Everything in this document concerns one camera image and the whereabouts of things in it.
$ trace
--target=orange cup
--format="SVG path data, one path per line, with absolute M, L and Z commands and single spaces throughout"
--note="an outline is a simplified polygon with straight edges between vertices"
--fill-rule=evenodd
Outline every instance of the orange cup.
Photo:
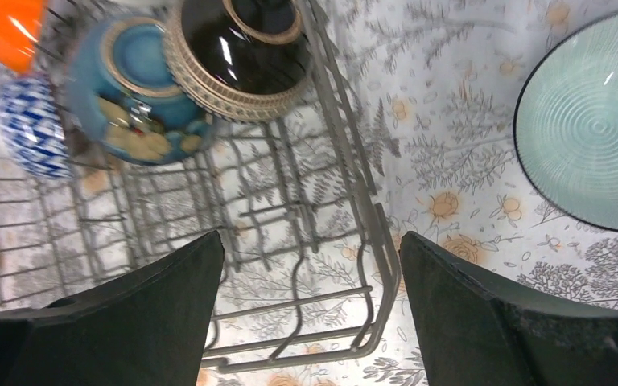
M 35 57 L 47 0 L 0 0 L 0 62 L 22 74 Z

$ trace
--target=dark plate rim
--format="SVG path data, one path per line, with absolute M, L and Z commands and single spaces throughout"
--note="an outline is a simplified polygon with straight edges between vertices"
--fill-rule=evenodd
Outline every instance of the dark plate rim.
M 594 228 L 598 228 L 598 229 L 602 229 L 604 231 L 608 231 L 608 232 L 617 232 L 618 233 L 618 229 L 617 228 L 610 228 L 610 227 L 606 227 L 603 226 L 601 224 L 595 224 L 592 223 L 591 221 L 587 221 L 584 220 L 578 216 L 573 215 L 572 213 L 570 213 L 569 211 L 567 211 L 566 209 L 564 209 L 563 207 L 561 207 L 560 205 L 557 205 L 550 197 L 548 197 L 547 195 L 545 195 L 543 193 L 543 191 L 537 186 L 536 183 L 534 183 L 534 181 L 532 180 L 532 178 L 529 176 L 529 173 L 527 173 L 527 170 L 525 169 L 525 165 L 522 163 L 522 157 L 520 156 L 520 150 L 517 147 L 517 115 L 519 113 L 520 110 L 520 103 L 522 102 L 522 97 L 525 95 L 525 91 L 527 89 L 527 86 L 529 86 L 529 82 L 532 80 L 532 78 L 534 77 L 534 75 L 536 75 L 536 73 L 539 71 L 539 69 L 541 68 L 541 66 L 550 58 L 551 55 L 553 55 L 561 46 L 565 45 L 566 43 L 570 42 L 573 38 L 575 38 L 577 35 L 581 34 L 582 32 L 584 32 L 585 30 L 588 30 L 589 28 L 594 27 L 597 24 L 600 24 L 602 22 L 605 22 L 611 18 L 616 18 L 618 17 L 618 10 L 612 12 L 611 14 L 607 14 L 605 16 L 602 16 L 600 18 L 597 18 L 587 24 L 584 24 L 582 27 L 580 27 L 579 29 L 577 29 L 576 31 L 572 32 L 570 35 L 568 35 L 565 39 L 563 39 L 560 43 L 556 44 L 553 48 L 550 49 L 550 51 L 548 51 L 548 53 L 541 59 L 539 60 L 539 62 L 537 63 L 537 65 L 534 67 L 534 69 L 531 71 L 531 73 L 529 74 L 529 76 L 527 76 L 527 80 L 525 80 L 525 83 L 522 85 L 522 89 L 520 90 L 520 95 L 517 97 L 517 102 L 515 104 L 515 112 L 513 113 L 513 147 L 515 148 L 515 155 L 517 156 L 517 162 L 520 164 L 520 168 L 522 169 L 522 174 L 527 178 L 527 180 L 529 181 L 529 184 L 536 189 L 536 191 L 539 193 L 539 195 L 541 197 L 543 197 L 543 199 L 545 199 L 546 201 L 548 201 L 551 205 L 553 205 L 554 207 L 556 207 L 559 211 L 561 211 L 562 213 L 564 213 L 565 215 L 569 216 L 572 219 L 575 219 L 583 224 L 587 224 L 590 225 Z

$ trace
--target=light green plate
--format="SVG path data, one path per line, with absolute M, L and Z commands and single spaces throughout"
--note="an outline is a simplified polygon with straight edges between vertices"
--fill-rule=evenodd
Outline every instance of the light green plate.
M 546 199 L 618 231 L 618 14 L 544 58 L 522 89 L 513 127 L 522 168 Z

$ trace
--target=dish rack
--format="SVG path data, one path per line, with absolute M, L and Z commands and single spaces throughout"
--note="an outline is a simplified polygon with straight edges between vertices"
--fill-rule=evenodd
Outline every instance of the dish rack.
M 98 1 L 90 4 L 95 7 L 90 12 L 92 19 L 114 12 Z M 67 6 L 80 10 L 79 4 L 71 0 L 67 0 Z M 40 243 L 0 248 L 0 254 L 26 253 L 33 248 L 46 247 L 52 256 L 50 267 L 55 267 L 46 272 L 57 276 L 51 278 L 54 283 L 50 291 L 55 296 L 67 296 L 149 264 L 185 242 L 217 230 L 227 252 L 220 292 L 227 286 L 235 290 L 236 283 L 241 283 L 237 275 L 246 269 L 263 274 L 264 270 L 274 269 L 278 264 L 290 264 L 292 270 L 286 301 L 226 311 L 215 306 L 202 367 L 216 367 L 221 373 L 245 372 L 355 359 L 373 352 L 393 308 L 401 269 L 383 207 L 371 200 L 376 194 L 376 184 L 350 107 L 346 79 L 340 74 L 331 40 L 323 28 L 328 17 L 316 0 L 298 1 L 297 6 L 303 15 L 315 70 L 314 87 L 294 113 L 264 125 L 215 121 L 218 134 L 213 147 L 223 147 L 230 154 L 223 164 L 214 157 L 216 150 L 198 153 L 179 164 L 154 168 L 117 167 L 107 155 L 101 154 L 100 162 L 75 161 L 73 169 L 77 176 L 69 183 L 36 181 L 28 177 L 12 179 L 29 187 L 32 193 L 25 199 L 3 199 L 0 203 L 16 208 L 20 204 L 36 206 L 39 217 L 30 225 L 43 233 L 43 239 Z M 167 10 L 153 11 L 164 16 Z M 55 30 L 58 22 L 69 23 L 70 19 L 63 14 L 61 10 L 49 9 L 45 27 L 53 26 Z M 56 49 L 44 41 L 39 41 L 37 47 L 38 65 L 51 72 L 66 55 L 64 48 Z M 322 115 L 317 114 L 321 122 L 319 130 L 308 130 L 301 135 L 290 133 L 290 122 L 301 123 L 303 113 L 300 110 L 310 105 L 319 105 L 323 111 Z M 301 161 L 303 155 L 299 153 L 302 152 L 297 150 L 300 143 L 309 142 L 319 146 L 312 151 L 330 154 L 330 157 L 309 167 Z M 251 149 L 251 157 L 244 156 L 245 149 Z M 266 166 L 268 172 L 255 177 L 251 174 L 253 166 L 259 165 Z M 322 173 L 334 175 L 338 183 L 332 189 L 325 187 L 332 195 L 325 195 L 317 203 L 308 198 L 305 184 L 308 176 Z M 84 192 L 83 185 L 89 176 L 107 180 L 107 188 L 93 195 Z M 222 182 L 225 176 L 237 184 L 228 180 Z M 170 195 L 176 192 L 181 201 L 175 203 Z M 61 206 L 65 209 L 55 209 L 48 203 L 53 196 L 57 197 L 57 204 L 64 203 Z M 109 197 L 111 210 L 97 213 L 94 200 L 100 196 Z M 190 201 L 183 201 L 184 196 Z M 261 199 L 263 205 L 256 198 L 258 196 L 267 198 Z M 324 234 L 317 228 L 316 218 L 326 209 L 335 207 L 351 213 L 352 226 Z M 58 219 L 67 215 L 70 215 L 68 222 L 60 229 Z M 273 243 L 265 238 L 265 232 L 280 223 L 286 230 L 284 243 L 270 245 Z M 16 229 L 23 224 L 0 224 L 0 230 Z M 250 233 L 256 235 L 251 238 L 253 241 L 248 237 Z M 71 235 L 79 236 L 82 245 L 75 256 L 70 256 L 58 242 Z M 300 297 L 300 271 L 310 264 L 311 254 L 319 251 L 340 254 L 339 249 L 327 249 L 326 245 L 349 237 L 358 237 L 352 261 L 358 273 L 356 284 L 337 292 Z M 107 250 L 112 250 L 115 257 L 117 251 L 121 251 L 122 263 L 108 263 L 104 258 Z M 65 275 L 67 261 L 79 256 L 87 261 L 89 273 L 69 280 Z M 365 276 L 366 262 L 374 262 L 380 274 L 382 291 L 377 303 L 373 287 Z M 41 292 L 9 298 L 4 283 L 21 273 L 17 270 L 0 273 L 0 310 L 27 304 L 28 299 Z M 313 331 L 304 326 L 306 307 L 338 298 L 362 302 L 363 323 L 332 331 Z M 287 336 L 240 343 L 232 339 L 233 334 L 227 334 L 227 320 L 280 310 L 292 310 L 295 315 L 295 325 Z M 346 339 L 347 348 L 300 353 L 289 349 L 334 339 Z M 265 354 L 250 354 L 260 351 Z M 234 360 L 238 354 L 243 355 L 244 360 Z

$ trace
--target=rack wire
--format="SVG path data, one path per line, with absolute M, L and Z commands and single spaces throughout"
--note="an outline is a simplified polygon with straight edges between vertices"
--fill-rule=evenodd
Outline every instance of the rack wire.
M 70 21 L 80 14 L 88 16 L 92 23 L 124 11 L 99 1 L 91 4 L 90 11 L 73 0 L 67 0 L 61 10 L 51 6 L 45 27 L 56 33 L 79 35 L 84 28 L 74 27 Z M 263 125 L 215 121 L 215 147 L 224 147 L 228 157 L 217 157 L 215 150 L 208 150 L 175 165 L 138 167 L 121 165 L 98 149 L 91 149 L 86 156 L 71 161 L 76 173 L 71 182 L 37 181 L 22 174 L 13 177 L 13 169 L 4 166 L 10 160 L 0 154 L 0 171 L 9 170 L 0 174 L 0 184 L 8 184 L 0 194 L 0 231 L 29 229 L 28 235 L 40 235 L 39 239 L 28 236 L 25 242 L 8 248 L 0 246 L 0 310 L 22 304 L 44 306 L 55 298 L 149 264 L 217 230 L 227 252 L 220 295 L 223 289 L 235 291 L 237 285 L 244 285 L 245 277 L 240 275 L 245 272 L 263 273 L 289 264 L 290 296 L 248 309 L 222 310 L 227 307 L 220 307 L 218 302 L 202 367 L 217 367 L 222 373 L 244 372 L 355 359 L 376 349 L 395 302 L 401 269 L 383 208 L 371 199 L 376 186 L 350 107 L 347 81 L 340 74 L 324 28 L 328 17 L 316 0 L 298 1 L 297 6 L 315 60 L 314 88 L 298 109 L 320 106 L 323 114 L 317 119 L 322 124 L 317 130 L 295 133 L 289 129 L 289 125 L 304 119 L 298 110 Z M 161 16 L 167 12 L 163 8 L 152 11 Z M 64 62 L 68 45 L 49 43 L 39 42 L 42 54 L 37 60 L 39 66 L 53 74 Z M 311 145 L 320 146 L 320 152 L 329 156 L 304 162 L 306 155 L 300 154 L 298 148 L 307 143 L 310 151 L 318 151 L 311 150 Z M 260 166 L 268 170 L 263 178 L 253 175 L 254 168 Z M 309 197 L 307 184 L 312 175 L 318 179 L 335 176 L 337 184 L 332 193 Z M 106 184 L 89 194 L 88 184 L 93 180 Z M 96 205 L 102 200 L 111 205 Z M 351 214 L 352 227 L 330 232 L 319 229 L 318 216 L 335 208 Z M 4 211 L 31 216 L 21 220 L 15 215 L 4 216 Z M 267 233 L 279 226 L 286 232 L 283 242 L 270 242 Z M 311 267 L 307 269 L 311 255 L 319 251 L 333 253 L 326 250 L 326 245 L 347 237 L 358 238 L 357 283 L 341 291 L 300 297 L 300 277 L 311 276 Z M 80 247 L 70 250 L 69 245 L 74 243 Z M 26 270 L 4 269 L 3 259 L 14 254 L 38 257 L 41 264 Z M 365 276 L 367 261 L 375 263 L 381 276 L 382 291 L 376 305 L 373 287 Z M 83 265 L 84 274 L 79 274 L 74 265 Z M 17 281 L 25 273 L 40 273 L 39 277 L 50 280 L 50 288 L 13 294 L 8 282 Z M 305 326 L 304 311 L 308 306 L 338 298 L 360 299 L 364 321 L 332 331 L 313 331 Z M 228 320 L 280 310 L 295 315 L 292 332 L 285 337 L 240 343 L 226 334 Z M 330 339 L 347 339 L 348 348 L 311 354 L 297 354 L 289 348 Z M 264 354 L 250 354 L 259 351 Z M 243 360 L 235 360 L 236 355 L 242 355 Z

